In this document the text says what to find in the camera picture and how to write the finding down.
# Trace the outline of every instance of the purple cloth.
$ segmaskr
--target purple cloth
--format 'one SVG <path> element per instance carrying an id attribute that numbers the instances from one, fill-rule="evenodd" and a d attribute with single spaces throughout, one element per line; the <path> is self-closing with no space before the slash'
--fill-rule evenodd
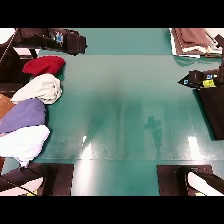
<path id="1" fill-rule="evenodd" d="M 46 109 L 39 99 L 28 99 L 14 106 L 0 122 L 0 134 L 20 128 L 44 125 Z"/>

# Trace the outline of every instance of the table surface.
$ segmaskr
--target table surface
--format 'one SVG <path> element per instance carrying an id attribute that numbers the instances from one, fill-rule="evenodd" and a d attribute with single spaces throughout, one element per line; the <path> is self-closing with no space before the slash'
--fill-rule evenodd
<path id="1" fill-rule="evenodd" d="M 85 55 L 41 51 L 66 65 L 35 162 L 74 163 L 72 195 L 159 195 L 158 164 L 211 164 L 224 178 L 224 141 L 194 91 L 177 84 L 220 60 L 173 57 L 168 29 L 77 30 Z"/>

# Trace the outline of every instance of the wire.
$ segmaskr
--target wire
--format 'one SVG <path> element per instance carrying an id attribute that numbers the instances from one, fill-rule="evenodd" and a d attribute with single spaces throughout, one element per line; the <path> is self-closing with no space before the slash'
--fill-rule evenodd
<path id="1" fill-rule="evenodd" d="M 4 181 L 6 181 L 8 184 L 13 185 L 14 187 L 18 187 L 18 188 L 20 188 L 20 189 L 22 189 L 22 190 L 25 190 L 25 191 L 29 192 L 30 194 L 32 194 L 33 196 L 38 196 L 37 194 L 34 194 L 32 191 L 30 191 L 30 190 L 28 190 L 28 189 L 26 189 L 26 188 L 24 188 L 24 187 L 18 186 L 18 185 L 16 185 L 16 184 L 10 182 L 10 181 L 7 180 L 5 177 L 3 177 L 1 174 L 0 174 L 0 178 L 2 178 L 2 179 L 3 179 Z"/>

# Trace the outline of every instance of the red cloth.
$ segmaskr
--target red cloth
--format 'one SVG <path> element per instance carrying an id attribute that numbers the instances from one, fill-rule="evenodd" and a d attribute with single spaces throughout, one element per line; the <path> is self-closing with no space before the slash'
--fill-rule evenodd
<path id="1" fill-rule="evenodd" d="M 58 56 L 43 56 L 27 62 L 23 72 L 32 74 L 34 77 L 46 73 L 56 75 L 65 63 L 65 60 Z"/>

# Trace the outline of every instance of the yellow sticker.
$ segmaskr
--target yellow sticker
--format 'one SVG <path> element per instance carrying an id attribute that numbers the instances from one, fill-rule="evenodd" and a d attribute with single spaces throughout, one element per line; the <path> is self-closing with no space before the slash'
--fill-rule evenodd
<path id="1" fill-rule="evenodd" d="M 36 190 L 36 191 L 34 191 L 33 193 L 37 195 L 37 190 Z M 31 193 L 29 193 L 29 194 L 27 194 L 26 196 L 34 196 L 34 195 L 33 195 L 33 194 L 31 194 Z"/>
<path id="2" fill-rule="evenodd" d="M 204 194 L 198 192 L 198 193 L 195 193 L 196 196 L 205 196 Z"/>
<path id="3" fill-rule="evenodd" d="M 215 87 L 213 79 L 203 81 L 203 85 L 205 88 Z"/>

